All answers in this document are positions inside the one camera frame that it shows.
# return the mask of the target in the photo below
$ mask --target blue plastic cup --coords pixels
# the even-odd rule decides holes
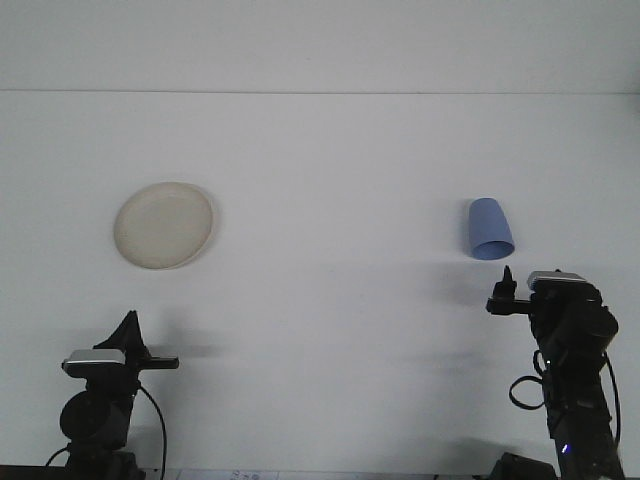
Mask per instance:
[[[513,253],[507,218],[494,198],[479,198],[469,207],[469,244],[471,255],[478,260],[497,260]]]

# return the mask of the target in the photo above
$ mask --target black cable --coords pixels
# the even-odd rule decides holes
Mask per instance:
[[[520,385],[522,382],[535,382],[538,385],[542,385],[541,378],[534,377],[532,375],[525,375],[524,377],[520,377],[511,384],[511,387],[509,387],[509,400],[511,400],[511,403],[513,403],[516,407],[522,408],[523,410],[537,410],[540,407],[544,406],[544,402],[538,405],[529,405],[527,403],[521,402],[516,398],[516,396],[513,394],[513,389]]]
[[[616,383],[616,376],[613,373],[613,366],[611,365],[611,360],[609,360],[609,355],[607,352],[603,353],[604,359],[607,362],[607,368],[609,369],[609,375],[611,376],[611,386],[613,387],[613,402],[615,404],[616,409],[616,436],[614,438],[614,443],[616,448],[620,444],[620,434],[622,431],[622,417],[620,416],[620,395],[618,393],[618,384]]]
[[[158,412],[158,416],[160,417],[160,425],[162,426],[162,470],[160,471],[160,480],[164,480],[164,473],[167,466],[167,427],[164,424],[164,417],[162,416],[160,407],[153,399],[151,394],[142,385],[140,385],[140,390],[142,390],[142,393],[144,393],[151,401],[151,403],[153,403],[153,406],[156,407],[156,411]]]
[[[66,452],[68,449],[68,447],[64,447],[61,448],[60,450],[58,450],[56,453],[54,453],[53,455],[51,455],[51,457],[49,458],[49,460],[47,460],[47,463],[44,464],[45,467],[48,467],[49,465],[51,465],[51,462],[53,462],[53,460],[60,455],[62,452]]]

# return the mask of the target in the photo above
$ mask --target white wall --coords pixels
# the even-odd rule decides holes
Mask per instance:
[[[130,308],[180,370],[145,372],[172,466],[488,471],[553,460],[525,318],[491,318],[504,262],[464,251],[468,199],[510,218],[518,279],[575,271],[621,323],[627,473],[640,473],[636,96],[0,94],[0,462],[40,463],[82,382],[59,362]],[[145,271],[112,223],[135,190],[195,182],[220,213],[197,262]],[[537,395],[531,393],[530,400]],[[130,447],[159,461],[138,399]]]
[[[640,90],[640,2],[0,2],[0,88]]]

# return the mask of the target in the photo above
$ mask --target white tabletop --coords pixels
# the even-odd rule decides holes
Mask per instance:
[[[640,100],[560,95],[0,93],[0,463],[66,443],[83,388],[60,362],[137,309],[178,371],[143,372],[175,468],[486,472],[554,461],[545,415],[507,398],[527,319],[490,317],[506,262],[593,282],[621,330],[622,455],[640,474]],[[194,263],[117,252],[118,209],[184,181],[220,215]],[[466,252],[470,199],[497,198],[515,253]],[[539,392],[522,394],[534,401]],[[129,448],[159,462],[136,400]]]

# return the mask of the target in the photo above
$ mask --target plate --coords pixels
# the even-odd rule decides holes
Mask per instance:
[[[211,202],[187,183],[157,183],[134,194],[114,225],[118,251],[134,265],[175,268],[192,260],[213,228]]]

